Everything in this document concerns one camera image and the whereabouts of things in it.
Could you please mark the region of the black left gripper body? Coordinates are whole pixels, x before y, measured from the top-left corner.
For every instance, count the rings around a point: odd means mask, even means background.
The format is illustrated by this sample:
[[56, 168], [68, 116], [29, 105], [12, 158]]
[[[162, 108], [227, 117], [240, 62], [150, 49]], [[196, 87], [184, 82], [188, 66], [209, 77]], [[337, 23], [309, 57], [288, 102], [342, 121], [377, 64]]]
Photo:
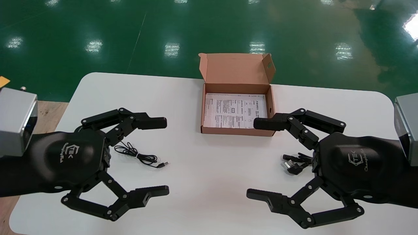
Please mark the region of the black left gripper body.
[[102, 130], [1, 132], [1, 197], [75, 189], [109, 166], [110, 145]]

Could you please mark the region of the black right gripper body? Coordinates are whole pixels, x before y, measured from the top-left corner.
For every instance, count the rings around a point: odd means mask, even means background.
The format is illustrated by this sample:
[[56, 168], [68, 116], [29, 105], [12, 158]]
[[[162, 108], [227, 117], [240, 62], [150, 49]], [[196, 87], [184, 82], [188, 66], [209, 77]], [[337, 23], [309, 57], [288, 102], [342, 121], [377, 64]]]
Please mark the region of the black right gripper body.
[[339, 195], [417, 208], [417, 167], [409, 164], [400, 141], [333, 133], [314, 153], [315, 173]]

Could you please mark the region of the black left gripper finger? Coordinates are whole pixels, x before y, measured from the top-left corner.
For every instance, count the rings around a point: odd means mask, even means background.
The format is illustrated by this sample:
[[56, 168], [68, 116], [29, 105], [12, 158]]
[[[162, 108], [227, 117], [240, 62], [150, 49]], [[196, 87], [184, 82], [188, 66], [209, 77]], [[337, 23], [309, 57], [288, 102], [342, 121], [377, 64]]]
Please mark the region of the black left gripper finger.
[[[104, 206], [79, 198], [83, 192], [92, 189], [100, 182], [104, 183], [117, 196], [118, 199], [113, 204]], [[127, 192], [106, 171], [99, 171], [87, 182], [76, 186], [66, 196], [63, 196], [61, 203], [78, 212], [116, 221], [128, 210], [145, 207], [150, 198], [168, 194], [169, 187], [166, 185], [137, 188]]]
[[107, 146], [116, 146], [134, 130], [164, 129], [165, 117], [150, 117], [147, 113], [133, 113], [125, 108], [111, 110], [81, 121], [81, 131], [93, 130], [104, 137]]

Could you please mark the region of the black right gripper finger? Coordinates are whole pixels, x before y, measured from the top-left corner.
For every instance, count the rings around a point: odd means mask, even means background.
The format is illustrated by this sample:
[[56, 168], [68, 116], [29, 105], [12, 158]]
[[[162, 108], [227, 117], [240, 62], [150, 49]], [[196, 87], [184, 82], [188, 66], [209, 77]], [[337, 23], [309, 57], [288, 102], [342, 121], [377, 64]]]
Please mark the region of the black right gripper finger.
[[319, 188], [326, 186], [328, 184], [316, 176], [291, 197], [257, 189], [248, 189], [246, 196], [266, 202], [271, 212], [289, 216], [303, 229], [353, 220], [364, 214], [364, 209], [351, 196], [342, 196], [340, 193], [337, 195], [344, 207], [313, 214], [307, 212], [301, 204]]
[[255, 118], [253, 126], [257, 130], [286, 130], [307, 149], [313, 150], [319, 138], [308, 127], [327, 134], [343, 133], [346, 123], [301, 108], [292, 113], [275, 113], [272, 118]]

